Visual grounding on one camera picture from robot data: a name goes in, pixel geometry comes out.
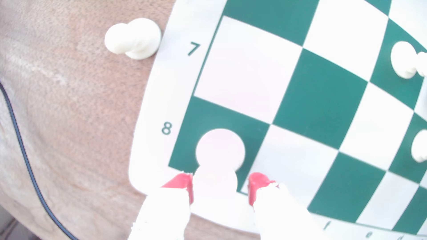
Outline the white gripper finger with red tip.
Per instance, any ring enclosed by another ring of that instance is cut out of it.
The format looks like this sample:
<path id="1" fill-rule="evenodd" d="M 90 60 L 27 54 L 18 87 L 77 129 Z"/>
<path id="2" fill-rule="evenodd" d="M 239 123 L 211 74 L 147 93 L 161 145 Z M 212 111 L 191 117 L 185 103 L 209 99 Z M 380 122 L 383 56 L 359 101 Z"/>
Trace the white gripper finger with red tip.
<path id="1" fill-rule="evenodd" d="M 303 205 L 278 183 L 260 172 L 248 177 L 248 201 L 261 240 L 328 240 Z"/>
<path id="2" fill-rule="evenodd" d="M 193 174 L 181 172 L 146 197 L 129 240 L 183 240 L 193 202 Z"/>

